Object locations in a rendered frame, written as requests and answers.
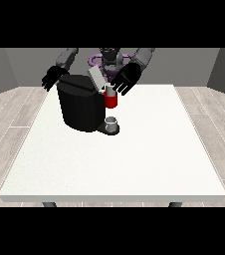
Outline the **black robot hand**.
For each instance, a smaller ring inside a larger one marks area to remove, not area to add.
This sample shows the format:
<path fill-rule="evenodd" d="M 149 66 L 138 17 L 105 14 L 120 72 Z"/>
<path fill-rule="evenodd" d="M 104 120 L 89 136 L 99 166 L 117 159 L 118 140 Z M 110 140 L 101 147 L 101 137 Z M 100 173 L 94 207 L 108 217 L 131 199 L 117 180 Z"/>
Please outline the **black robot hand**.
<path fill-rule="evenodd" d="M 137 83 L 141 76 L 140 65 L 136 63 L 126 64 L 111 81 L 112 89 L 125 96 Z"/>
<path fill-rule="evenodd" d="M 59 79 L 66 75 L 68 71 L 59 66 L 52 66 L 45 77 L 42 79 L 42 87 L 49 92 L 52 87 L 59 81 Z"/>

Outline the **red pod holder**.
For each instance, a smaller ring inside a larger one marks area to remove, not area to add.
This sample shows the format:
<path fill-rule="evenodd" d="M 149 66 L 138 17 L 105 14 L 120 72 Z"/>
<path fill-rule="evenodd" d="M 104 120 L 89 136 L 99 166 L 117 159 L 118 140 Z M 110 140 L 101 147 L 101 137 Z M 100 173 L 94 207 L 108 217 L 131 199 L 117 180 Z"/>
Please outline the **red pod holder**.
<path fill-rule="evenodd" d="M 107 93 L 104 93 L 105 107 L 108 109 L 113 109 L 117 106 L 117 95 L 110 97 Z"/>

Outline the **pale grey machine lid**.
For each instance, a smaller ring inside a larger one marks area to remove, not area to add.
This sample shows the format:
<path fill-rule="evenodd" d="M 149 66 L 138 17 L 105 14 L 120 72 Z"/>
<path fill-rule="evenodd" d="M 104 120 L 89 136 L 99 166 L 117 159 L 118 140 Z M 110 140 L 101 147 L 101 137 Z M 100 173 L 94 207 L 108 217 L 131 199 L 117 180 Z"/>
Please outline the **pale grey machine lid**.
<path fill-rule="evenodd" d="M 102 94 L 105 91 L 105 86 L 107 84 L 105 78 L 103 77 L 101 70 L 98 66 L 93 66 L 87 70 L 89 77 L 91 78 L 95 89 Z"/>

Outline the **black coffee machine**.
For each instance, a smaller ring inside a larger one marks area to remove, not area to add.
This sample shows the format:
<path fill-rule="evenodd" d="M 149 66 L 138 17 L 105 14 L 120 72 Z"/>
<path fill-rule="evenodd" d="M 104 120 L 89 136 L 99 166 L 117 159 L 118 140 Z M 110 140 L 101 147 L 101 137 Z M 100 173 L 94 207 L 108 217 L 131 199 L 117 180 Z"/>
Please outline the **black coffee machine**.
<path fill-rule="evenodd" d="M 66 74 L 59 79 L 57 91 L 63 120 L 67 126 L 78 131 L 100 131 L 107 135 L 119 133 L 106 131 L 106 107 L 104 93 L 100 94 L 89 76 Z"/>

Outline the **small grey cup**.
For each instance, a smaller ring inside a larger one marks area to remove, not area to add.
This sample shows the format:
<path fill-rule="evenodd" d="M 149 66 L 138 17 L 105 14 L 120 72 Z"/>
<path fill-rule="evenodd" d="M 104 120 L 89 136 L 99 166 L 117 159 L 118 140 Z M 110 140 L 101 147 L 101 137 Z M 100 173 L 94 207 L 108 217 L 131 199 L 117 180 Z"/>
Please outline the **small grey cup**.
<path fill-rule="evenodd" d="M 107 117 L 105 119 L 106 131 L 115 132 L 117 131 L 117 119 L 115 117 Z"/>

